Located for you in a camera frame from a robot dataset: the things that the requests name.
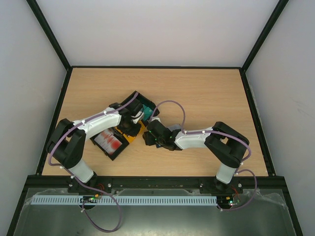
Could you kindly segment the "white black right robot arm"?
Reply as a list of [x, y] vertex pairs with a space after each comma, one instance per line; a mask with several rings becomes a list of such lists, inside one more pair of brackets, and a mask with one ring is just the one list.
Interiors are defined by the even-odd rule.
[[252, 154], [249, 140], [221, 121], [206, 129], [187, 131], [178, 125], [165, 127], [155, 119], [148, 124], [143, 139], [147, 146], [155, 145], [170, 151], [188, 148], [209, 149], [220, 161], [214, 187], [222, 193], [231, 188], [231, 180], [241, 163]]

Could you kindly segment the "black bin with teal cards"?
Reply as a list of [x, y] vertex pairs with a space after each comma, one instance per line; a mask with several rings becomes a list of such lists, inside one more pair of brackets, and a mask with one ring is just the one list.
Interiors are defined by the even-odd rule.
[[158, 116], [159, 110], [156, 109], [154, 111], [154, 109], [156, 108], [156, 104], [153, 101], [147, 99], [145, 96], [143, 96], [141, 93], [137, 92], [136, 90], [130, 96], [128, 96], [121, 103], [121, 105], [125, 105], [128, 101], [130, 101], [134, 97], [134, 95], [136, 93], [138, 93], [136, 98], [126, 107], [127, 109], [129, 109], [132, 112], [132, 115], [136, 116], [140, 111], [143, 110], [143, 105], [146, 105], [153, 110], [152, 114], [154, 114], [155, 117]]

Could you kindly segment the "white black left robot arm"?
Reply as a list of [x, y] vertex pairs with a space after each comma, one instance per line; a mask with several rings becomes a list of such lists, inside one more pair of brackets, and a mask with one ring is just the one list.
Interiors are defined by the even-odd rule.
[[77, 181], [89, 183], [97, 175], [83, 160], [85, 142], [111, 128], [114, 129], [114, 134], [136, 137], [141, 129], [139, 121], [143, 116], [142, 103], [132, 98], [123, 105], [113, 103], [85, 119], [62, 119], [46, 146], [49, 165], [61, 166]]

